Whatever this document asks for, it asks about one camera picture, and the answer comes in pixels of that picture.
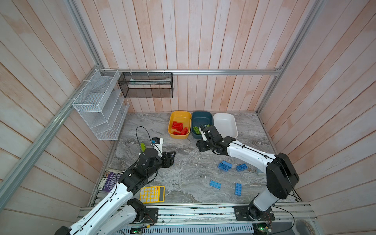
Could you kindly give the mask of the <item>green lego brick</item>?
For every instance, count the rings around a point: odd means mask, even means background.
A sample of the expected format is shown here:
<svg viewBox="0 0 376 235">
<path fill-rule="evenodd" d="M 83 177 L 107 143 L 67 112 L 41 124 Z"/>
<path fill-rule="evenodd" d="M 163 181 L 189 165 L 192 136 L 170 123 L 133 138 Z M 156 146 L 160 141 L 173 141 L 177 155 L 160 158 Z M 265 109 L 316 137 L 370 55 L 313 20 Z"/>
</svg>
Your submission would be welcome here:
<svg viewBox="0 0 376 235">
<path fill-rule="evenodd" d="M 199 127 L 194 126 L 193 130 L 194 130 L 194 132 L 195 132 L 196 135 L 200 135 L 200 128 Z"/>
</svg>

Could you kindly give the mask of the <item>green lego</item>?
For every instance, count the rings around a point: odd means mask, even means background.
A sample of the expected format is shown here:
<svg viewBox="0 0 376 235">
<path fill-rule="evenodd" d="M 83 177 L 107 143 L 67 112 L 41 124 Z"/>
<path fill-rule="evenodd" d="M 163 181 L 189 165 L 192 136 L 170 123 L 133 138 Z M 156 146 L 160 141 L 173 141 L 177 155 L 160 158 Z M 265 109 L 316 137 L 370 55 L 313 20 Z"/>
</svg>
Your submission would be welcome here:
<svg viewBox="0 0 376 235">
<path fill-rule="evenodd" d="M 146 145 L 144 143 L 140 143 L 141 152 L 144 152 L 146 150 Z"/>
</svg>

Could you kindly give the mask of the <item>blue lego brick small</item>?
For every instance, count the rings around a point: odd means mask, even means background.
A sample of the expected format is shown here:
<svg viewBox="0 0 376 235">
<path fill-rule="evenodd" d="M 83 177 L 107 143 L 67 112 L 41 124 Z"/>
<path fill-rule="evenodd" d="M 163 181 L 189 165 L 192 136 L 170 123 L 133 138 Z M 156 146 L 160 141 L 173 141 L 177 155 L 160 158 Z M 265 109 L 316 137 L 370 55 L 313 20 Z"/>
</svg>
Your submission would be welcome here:
<svg viewBox="0 0 376 235">
<path fill-rule="evenodd" d="M 247 170 L 247 169 L 248 169 L 248 167 L 247 167 L 246 164 L 240 164 L 240 165 L 237 165 L 237 166 L 236 166 L 236 170 L 239 171 L 239 172 L 241 172 L 241 171 L 245 171 L 245 170 Z"/>
</svg>

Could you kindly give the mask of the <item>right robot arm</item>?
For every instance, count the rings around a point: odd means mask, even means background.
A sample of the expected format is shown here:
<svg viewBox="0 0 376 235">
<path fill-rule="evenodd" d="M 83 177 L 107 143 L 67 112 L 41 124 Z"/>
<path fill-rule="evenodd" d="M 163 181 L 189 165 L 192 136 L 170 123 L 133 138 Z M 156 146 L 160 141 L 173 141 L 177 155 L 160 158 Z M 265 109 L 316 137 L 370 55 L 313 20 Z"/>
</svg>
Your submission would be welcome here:
<svg viewBox="0 0 376 235">
<path fill-rule="evenodd" d="M 196 144 L 200 152 L 211 150 L 216 155 L 240 159 L 266 174 L 266 189 L 249 204 L 249 214 L 259 220 L 280 199 L 286 199 L 299 182 L 299 176 L 286 154 L 274 155 L 244 145 L 233 137 L 222 137 L 215 126 L 199 129 L 202 140 Z"/>
</svg>

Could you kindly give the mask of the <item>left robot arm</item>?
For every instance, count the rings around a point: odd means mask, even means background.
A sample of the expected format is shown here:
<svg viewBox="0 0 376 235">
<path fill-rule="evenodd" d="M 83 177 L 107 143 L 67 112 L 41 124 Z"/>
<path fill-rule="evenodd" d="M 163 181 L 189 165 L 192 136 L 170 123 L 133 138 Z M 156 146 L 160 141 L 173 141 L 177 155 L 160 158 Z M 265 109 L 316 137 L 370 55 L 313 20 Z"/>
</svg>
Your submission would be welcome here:
<svg viewBox="0 0 376 235">
<path fill-rule="evenodd" d="M 117 184 L 90 212 L 70 227 L 62 226 L 56 235 L 111 235 L 124 225 L 142 222 L 145 205 L 135 194 L 149 178 L 157 175 L 161 168 L 173 166 L 176 152 L 161 152 L 158 148 L 147 148 L 138 160 L 120 174 Z"/>
</svg>

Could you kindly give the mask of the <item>teal plastic bin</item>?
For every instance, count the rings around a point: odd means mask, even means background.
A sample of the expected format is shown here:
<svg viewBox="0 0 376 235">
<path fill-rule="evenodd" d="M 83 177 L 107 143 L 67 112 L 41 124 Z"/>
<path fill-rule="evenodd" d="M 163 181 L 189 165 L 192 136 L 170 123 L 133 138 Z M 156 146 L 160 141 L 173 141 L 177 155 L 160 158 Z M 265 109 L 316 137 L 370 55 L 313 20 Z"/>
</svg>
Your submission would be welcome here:
<svg viewBox="0 0 376 235">
<path fill-rule="evenodd" d="M 191 118 L 191 134 L 195 139 L 202 139 L 200 132 L 195 131 L 196 128 L 202 128 L 207 125 L 213 125 L 213 115 L 207 111 L 195 111 Z"/>
</svg>

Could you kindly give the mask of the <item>white plastic bin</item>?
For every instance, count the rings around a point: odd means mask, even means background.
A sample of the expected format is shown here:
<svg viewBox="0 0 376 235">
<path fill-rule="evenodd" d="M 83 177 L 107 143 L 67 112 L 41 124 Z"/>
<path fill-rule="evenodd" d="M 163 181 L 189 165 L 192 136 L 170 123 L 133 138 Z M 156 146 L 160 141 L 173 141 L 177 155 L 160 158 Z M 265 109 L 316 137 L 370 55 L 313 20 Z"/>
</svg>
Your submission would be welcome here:
<svg viewBox="0 0 376 235">
<path fill-rule="evenodd" d="M 238 137 L 238 129 L 235 117 L 228 113 L 216 113 L 213 116 L 213 125 L 217 131 L 224 137 Z"/>
</svg>

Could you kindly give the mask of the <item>yellow plastic bin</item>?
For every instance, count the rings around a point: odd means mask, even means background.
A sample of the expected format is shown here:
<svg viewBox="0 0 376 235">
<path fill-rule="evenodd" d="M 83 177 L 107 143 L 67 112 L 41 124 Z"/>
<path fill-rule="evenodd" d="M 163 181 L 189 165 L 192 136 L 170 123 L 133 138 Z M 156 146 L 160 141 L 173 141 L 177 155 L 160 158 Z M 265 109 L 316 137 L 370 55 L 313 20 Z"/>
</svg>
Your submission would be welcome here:
<svg viewBox="0 0 376 235">
<path fill-rule="evenodd" d="M 174 111 L 170 115 L 168 133 L 173 139 L 187 139 L 191 132 L 192 115 L 187 111 Z"/>
</svg>

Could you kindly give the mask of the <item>yellow calculator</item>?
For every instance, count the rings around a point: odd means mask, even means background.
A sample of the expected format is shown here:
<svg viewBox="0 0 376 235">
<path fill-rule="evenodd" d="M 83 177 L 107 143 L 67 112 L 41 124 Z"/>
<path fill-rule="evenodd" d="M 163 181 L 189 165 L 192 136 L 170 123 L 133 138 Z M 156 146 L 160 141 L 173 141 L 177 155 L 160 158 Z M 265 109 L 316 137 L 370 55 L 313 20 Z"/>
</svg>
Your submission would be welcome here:
<svg viewBox="0 0 376 235">
<path fill-rule="evenodd" d="M 165 201 L 165 186 L 144 187 L 140 190 L 139 200 L 143 203 L 162 203 Z"/>
</svg>

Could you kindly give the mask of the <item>purple book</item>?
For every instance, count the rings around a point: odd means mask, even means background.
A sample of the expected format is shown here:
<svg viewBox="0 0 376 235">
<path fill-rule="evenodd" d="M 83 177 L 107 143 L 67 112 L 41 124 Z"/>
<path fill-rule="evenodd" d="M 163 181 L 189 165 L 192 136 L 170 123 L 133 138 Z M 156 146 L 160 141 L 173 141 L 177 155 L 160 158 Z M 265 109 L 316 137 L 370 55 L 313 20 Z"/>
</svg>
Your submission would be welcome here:
<svg viewBox="0 0 376 235">
<path fill-rule="evenodd" d="M 106 169 L 99 182 L 97 190 L 109 193 L 118 182 L 121 172 L 121 170 L 111 168 Z"/>
</svg>

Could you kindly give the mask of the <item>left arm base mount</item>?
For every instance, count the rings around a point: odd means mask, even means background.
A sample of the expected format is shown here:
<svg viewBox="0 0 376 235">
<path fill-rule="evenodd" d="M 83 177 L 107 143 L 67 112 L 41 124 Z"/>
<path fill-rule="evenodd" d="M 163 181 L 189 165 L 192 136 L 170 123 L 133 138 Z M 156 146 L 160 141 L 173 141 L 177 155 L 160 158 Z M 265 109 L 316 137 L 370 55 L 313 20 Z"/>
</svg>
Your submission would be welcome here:
<svg viewBox="0 0 376 235">
<path fill-rule="evenodd" d="M 133 223 L 156 224 L 158 222 L 158 214 L 158 208 L 146 208 L 142 210 L 140 213 L 137 213 Z"/>
</svg>

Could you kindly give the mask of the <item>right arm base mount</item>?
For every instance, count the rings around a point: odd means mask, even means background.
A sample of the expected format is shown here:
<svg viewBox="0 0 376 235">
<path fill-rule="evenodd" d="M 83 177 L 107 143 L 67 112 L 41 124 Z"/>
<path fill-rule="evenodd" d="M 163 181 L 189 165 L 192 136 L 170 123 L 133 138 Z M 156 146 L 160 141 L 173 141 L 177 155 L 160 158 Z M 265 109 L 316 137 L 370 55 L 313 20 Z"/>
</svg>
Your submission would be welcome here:
<svg viewBox="0 0 376 235">
<path fill-rule="evenodd" d="M 272 208 L 266 211 L 260 211 L 256 207 L 250 206 L 234 206 L 234 213 L 237 221 L 274 221 L 275 215 Z"/>
</svg>

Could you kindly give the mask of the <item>aluminium front rail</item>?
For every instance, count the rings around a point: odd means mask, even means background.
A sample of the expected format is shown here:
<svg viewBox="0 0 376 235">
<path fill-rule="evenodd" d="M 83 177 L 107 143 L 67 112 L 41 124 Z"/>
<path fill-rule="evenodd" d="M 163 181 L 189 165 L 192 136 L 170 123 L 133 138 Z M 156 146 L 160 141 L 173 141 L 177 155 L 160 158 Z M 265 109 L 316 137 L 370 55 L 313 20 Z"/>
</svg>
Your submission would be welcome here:
<svg viewBox="0 0 376 235">
<path fill-rule="evenodd" d="M 147 209 L 157 208 L 158 226 L 193 224 L 235 224 L 241 223 L 237 217 L 244 217 L 244 211 L 236 212 L 236 204 L 147 204 Z M 278 202 L 256 223 L 291 222 L 299 219 L 317 221 L 309 203 Z"/>
</svg>

